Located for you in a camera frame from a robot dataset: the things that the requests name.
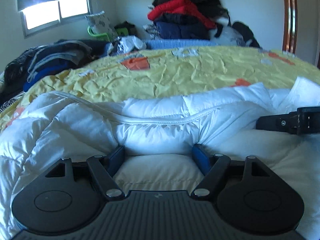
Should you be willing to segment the bright window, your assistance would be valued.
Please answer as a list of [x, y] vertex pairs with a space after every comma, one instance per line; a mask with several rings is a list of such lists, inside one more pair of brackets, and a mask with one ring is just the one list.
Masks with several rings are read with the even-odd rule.
[[21, 11], [25, 38], [58, 25], [82, 20], [91, 12], [90, 0], [55, 0]]

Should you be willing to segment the light blue knitted blanket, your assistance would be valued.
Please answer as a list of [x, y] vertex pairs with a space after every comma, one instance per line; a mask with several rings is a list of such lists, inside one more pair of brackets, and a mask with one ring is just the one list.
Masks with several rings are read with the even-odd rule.
[[208, 40], [143, 40], [143, 42], [145, 42], [147, 50], [218, 46], [216, 42]]

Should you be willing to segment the crumpled white printed bag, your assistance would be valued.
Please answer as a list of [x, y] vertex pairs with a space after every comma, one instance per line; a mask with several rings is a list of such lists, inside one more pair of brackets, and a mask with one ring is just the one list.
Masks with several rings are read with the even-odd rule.
[[108, 45], [109, 56], [127, 54], [133, 51], [146, 49], [146, 43], [136, 36], [117, 37]]

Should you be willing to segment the yellow patterned bedspread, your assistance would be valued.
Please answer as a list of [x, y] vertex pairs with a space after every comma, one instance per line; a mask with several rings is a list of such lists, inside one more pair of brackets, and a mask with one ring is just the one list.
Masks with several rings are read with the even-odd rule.
[[121, 102], [259, 82], [267, 88], [291, 88], [299, 76], [319, 83], [317, 67], [282, 51], [236, 46], [141, 50], [42, 78], [1, 113], [1, 129], [40, 94], [55, 90], [89, 102]]

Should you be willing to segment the navy blue garment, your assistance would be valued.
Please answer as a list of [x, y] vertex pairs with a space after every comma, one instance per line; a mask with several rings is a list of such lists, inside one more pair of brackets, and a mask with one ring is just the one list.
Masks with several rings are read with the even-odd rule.
[[164, 13], [153, 23], [163, 39], [210, 40], [209, 30], [195, 16]]

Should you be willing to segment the grey patterned cushion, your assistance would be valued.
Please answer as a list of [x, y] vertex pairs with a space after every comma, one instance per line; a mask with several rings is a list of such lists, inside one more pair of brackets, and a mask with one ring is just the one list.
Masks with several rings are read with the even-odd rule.
[[91, 27], [94, 33], [116, 34], [114, 27], [112, 27], [111, 22], [104, 11], [101, 11], [97, 14], [86, 15], [85, 18], [88, 26]]

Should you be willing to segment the white puffer jacket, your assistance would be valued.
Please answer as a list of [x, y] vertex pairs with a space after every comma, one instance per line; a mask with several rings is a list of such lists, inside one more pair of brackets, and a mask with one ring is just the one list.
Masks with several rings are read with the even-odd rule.
[[61, 158], [81, 162], [122, 145], [126, 159], [114, 178], [124, 191], [191, 191], [202, 178], [190, 156], [195, 144], [233, 160], [258, 157], [303, 198], [298, 232], [319, 239], [319, 135], [255, 127], [261, 116], [318, 105], [319, 85], [304, 77], [291, 89], [256, 83], [120, 103], [42, 94], [1, 133], [1, 239], [19, 231], [11, 212], [16, 194]]

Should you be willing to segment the dark clothes pile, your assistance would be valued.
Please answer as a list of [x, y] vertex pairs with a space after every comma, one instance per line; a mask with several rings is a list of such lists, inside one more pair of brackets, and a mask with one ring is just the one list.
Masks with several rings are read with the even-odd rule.
[[5, 68], [1, 104], [28, 91], [45, 76], [78, 69], [107, 56], [108, 45], [106, 41], [97, 40], [59, 40], [27, 49]]

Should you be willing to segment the wooden door frame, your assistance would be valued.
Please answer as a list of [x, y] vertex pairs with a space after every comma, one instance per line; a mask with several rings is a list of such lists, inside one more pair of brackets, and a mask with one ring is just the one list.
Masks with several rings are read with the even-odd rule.
[[298, 27], [297, 0], [284, 0], [283, 51], [295, 54]]

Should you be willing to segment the red garment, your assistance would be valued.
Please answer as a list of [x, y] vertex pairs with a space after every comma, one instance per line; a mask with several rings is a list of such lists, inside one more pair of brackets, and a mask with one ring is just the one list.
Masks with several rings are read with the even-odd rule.
[[196, 17], [207, 29], [215, 29], [215, 22], [203, 16], [191, 0], [170, 0], [154, 7], [147, 15], [151, 21], [156, 20], [164, 13], [182, 14]]

